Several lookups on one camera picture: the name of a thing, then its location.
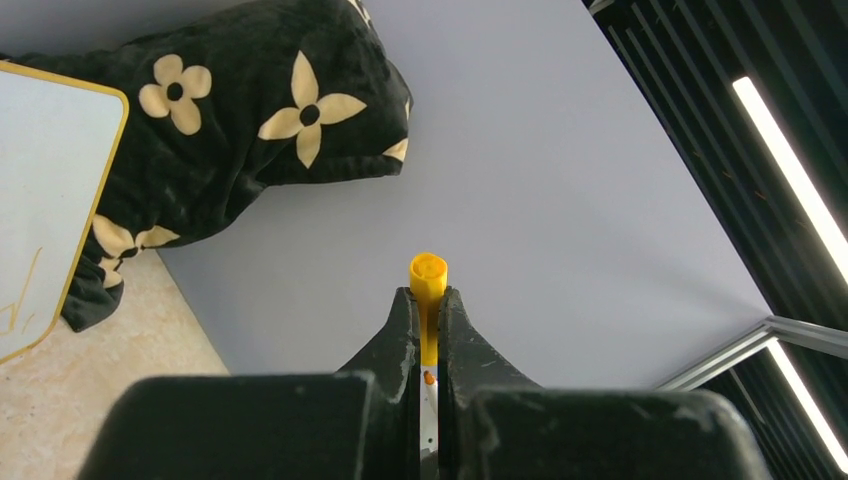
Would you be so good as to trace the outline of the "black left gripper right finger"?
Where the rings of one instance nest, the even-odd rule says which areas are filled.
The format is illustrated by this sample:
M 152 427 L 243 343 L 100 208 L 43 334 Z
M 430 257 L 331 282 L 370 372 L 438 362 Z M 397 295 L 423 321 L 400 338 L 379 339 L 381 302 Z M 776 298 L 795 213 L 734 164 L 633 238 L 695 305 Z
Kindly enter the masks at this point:
M 472 325 L 458 290 L 438 316 L 442 479 L 767 479 L 741 414 L 704 390 L 545 388 Z

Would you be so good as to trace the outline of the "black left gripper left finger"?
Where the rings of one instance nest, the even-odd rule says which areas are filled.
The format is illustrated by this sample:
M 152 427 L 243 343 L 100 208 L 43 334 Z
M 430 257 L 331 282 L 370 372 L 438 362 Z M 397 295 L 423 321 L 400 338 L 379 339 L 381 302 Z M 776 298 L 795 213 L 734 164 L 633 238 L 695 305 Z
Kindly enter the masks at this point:
M 420 328 L 396 291 L 382 328 L 323 374 L 159 376 L 114 403 L 83 479 L 416 479 Z

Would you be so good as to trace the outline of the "yellow marker cap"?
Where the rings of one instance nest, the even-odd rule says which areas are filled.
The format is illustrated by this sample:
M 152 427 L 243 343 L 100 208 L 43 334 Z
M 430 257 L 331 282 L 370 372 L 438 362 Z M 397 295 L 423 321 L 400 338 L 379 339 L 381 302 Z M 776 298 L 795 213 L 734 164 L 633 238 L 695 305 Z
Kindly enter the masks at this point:
M 448 286 L 448 264 L 441 257 L 422 252 L 409 266 L 409 288 L 415 298 L 420 323 L 421 364 L 438 364 L 438 317 Z

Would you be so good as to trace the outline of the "white whiteboard yellow rim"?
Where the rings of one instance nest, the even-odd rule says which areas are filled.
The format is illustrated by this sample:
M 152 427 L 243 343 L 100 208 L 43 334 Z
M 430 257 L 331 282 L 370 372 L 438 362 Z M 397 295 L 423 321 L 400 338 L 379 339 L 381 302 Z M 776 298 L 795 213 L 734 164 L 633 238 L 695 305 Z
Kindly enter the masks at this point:
M 127 122 L 117 89 L 1 64 L 1 360 L 57 324 Z

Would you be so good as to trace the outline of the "white marker pen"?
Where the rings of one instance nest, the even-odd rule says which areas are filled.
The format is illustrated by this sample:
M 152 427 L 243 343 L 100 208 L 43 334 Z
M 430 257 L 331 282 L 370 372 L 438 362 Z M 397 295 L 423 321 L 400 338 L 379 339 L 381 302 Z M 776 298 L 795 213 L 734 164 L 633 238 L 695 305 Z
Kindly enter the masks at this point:
M 422 455 L 438 451 L 438 379 L 436 366 L 422 368 L 420 385 L 420 450 Z

